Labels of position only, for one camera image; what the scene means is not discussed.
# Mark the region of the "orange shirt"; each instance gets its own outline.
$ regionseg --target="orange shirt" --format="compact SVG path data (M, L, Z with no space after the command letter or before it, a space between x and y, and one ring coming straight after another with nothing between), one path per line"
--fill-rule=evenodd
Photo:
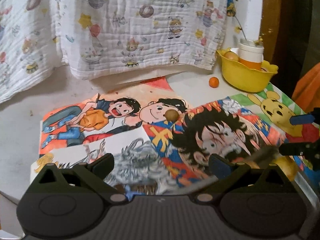
M79 124L83 127L93 127L95 130L100 130L109 123L109 119L104 116L103 110L88 110L85 112L85 116L80 120Z

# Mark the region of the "black hair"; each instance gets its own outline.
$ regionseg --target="black hair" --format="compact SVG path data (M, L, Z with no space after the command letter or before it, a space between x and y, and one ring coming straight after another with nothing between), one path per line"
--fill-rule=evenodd
M133 98L119 98L116 101L113 101L114 104L118 102L125 102L128 106L132 107L132 114L139 112L141 109L139 102Z
M186 103L181 99L177 98L159 98L157 103L162 103L167 106L173 106L182 113L184 113L187 110Z
M193 118L189 118L188 114L184 117L184 123L182 124L183 132L182 133L172 133L172 139L170 140L173 146L179 148L180 153L185 155L186 160L189 161L191 165L197 165L199 168L208 171L208 167L204 167L196 162L194 158L195 152L201 152L205 155L204 151L198 146L196 142L196 134L202 140L202 132L204 127L214 126L217 127L217 124L224 126L226 123L232 131L241 130L244 133L246 142L245 145L250 153L256 151L256 148L252 145L250 140L253 138L251 135L247 135L245 132L247 126L239 120L239 116L233 116L231 113L228 115L222 110L218 111L215 108L212 108L209 111L204 107L203 112L196 114ZM241 153L237 154L235 151L228 153L225 158L229 161L232 161L238 157L247 157L248 154L242 150Z

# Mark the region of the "green leaf drawing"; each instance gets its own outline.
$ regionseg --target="green leaf drawing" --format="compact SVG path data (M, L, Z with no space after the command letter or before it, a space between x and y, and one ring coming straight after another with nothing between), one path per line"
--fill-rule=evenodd
M282 93L282 104L284 104L285 106L289 106L292 103L293 101L285 93Z
M268 83L266 89L267 89L268 91L274 91L273 85L272 85L271 83Z
M259 97L262 97L263 99L267 99L267 94L265 93L265 91L261 91L259 93L256 93Z
M237 101L242 106L252 106L254 103L244 94L237 94L230 97L231 99Z
M301 108L297 104L294 104L293 112L294 112L295 115L300 115L301 114Z
M271 120L269 119L269 117L267 117L267 115L265 115L264 113L259 113L259 114L256 114L257 116L260 117L261 120L265 121L267 124L271 125L272 122Z

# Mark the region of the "white jar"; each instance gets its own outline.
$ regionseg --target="white jar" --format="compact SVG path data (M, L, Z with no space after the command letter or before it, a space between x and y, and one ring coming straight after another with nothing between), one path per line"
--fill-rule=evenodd
M248 68L261 70L264 52L263 43L241 39L238 47L239 62Z

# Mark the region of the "yellow bowl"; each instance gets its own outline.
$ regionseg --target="yellow bowl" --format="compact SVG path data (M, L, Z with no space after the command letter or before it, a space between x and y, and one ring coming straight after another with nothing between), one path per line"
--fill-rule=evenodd
M250 69L240 62L229 60L223 55L230 51L218 50L222 59L222 75L232 86L249 93L257 93L266 88L271 78L278 73L278 66L263 61L261 68L266 71Z

